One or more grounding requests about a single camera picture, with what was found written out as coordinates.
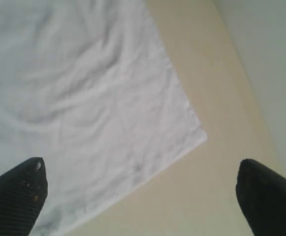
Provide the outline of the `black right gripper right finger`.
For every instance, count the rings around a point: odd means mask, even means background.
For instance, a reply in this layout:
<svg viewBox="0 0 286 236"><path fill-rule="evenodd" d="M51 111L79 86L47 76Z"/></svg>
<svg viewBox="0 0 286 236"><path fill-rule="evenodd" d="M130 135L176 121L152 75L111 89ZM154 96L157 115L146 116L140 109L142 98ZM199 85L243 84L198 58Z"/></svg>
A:
<svg viewBox="0 0 286 236"><path fill-rule="evenodd" d="M253 159L241 161L236 197L255 236L286 236L286 178Z"/></svg>

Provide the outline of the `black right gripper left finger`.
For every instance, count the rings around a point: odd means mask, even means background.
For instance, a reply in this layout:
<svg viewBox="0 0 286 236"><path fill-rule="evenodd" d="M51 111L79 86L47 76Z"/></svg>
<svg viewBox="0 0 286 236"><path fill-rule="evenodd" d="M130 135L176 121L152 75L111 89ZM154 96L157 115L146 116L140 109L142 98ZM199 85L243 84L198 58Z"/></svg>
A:
<svg viewBox="0 0 286 236"><path fill-rule="evenodd" d="M0 236L27 236L48 195L43 158L32 157L0 176Z"/></svg>

